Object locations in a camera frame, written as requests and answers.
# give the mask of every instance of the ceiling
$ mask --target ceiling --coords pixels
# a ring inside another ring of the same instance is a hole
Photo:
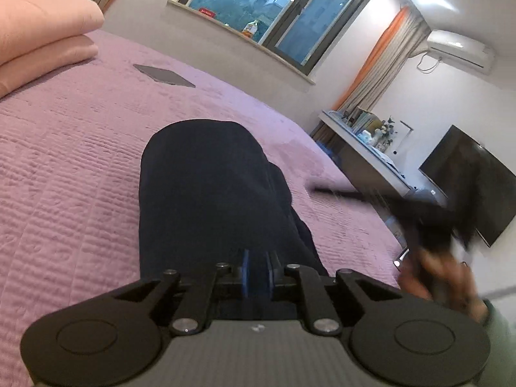
[[[498,55],[516,56],[516,0],[445,0],[454,7],[414,1],[432,29],[460,33],[491,46]]]

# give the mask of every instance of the bottle on window sill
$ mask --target bottle on window sill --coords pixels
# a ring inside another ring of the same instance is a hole
[[[258,32],[258,20],[247,23],[247,26],[242,30],[242,34],[247,36],[249,39],[252,39],[256,32]]]

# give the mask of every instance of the folded blanket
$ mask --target folded blanket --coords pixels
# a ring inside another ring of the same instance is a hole
[[[99,52],[87,36],[67,37],[19,56],[0,66],[0,97],[42,75],[91,58]]]
[[[0,0],[0,65],[103,23],[91,0]]]

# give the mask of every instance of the black television screen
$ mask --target black television screen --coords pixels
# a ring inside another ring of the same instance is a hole
[[[420,171],[449,196],[457,185],[457,171],[464,164],[464,156],[479,147],[485,167],[479,177],[477,230],[491,246],[516,214],[516,176],[454,125],[421,165]]]

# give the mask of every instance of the bed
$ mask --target bed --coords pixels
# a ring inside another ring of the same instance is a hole
[[[140,156],[176,121],[244,125],[285,174],[330,274],[353,268],[396,285],[401,247],[376,212],[306,192],[312,179],[350,183],[299,126],[168,56],[106,32],[89,36],[96,59],[0,101],[0,385],[30,385],[19,341],[34,320],[138,279]],[[134,63],[197,87],[160,84]]]

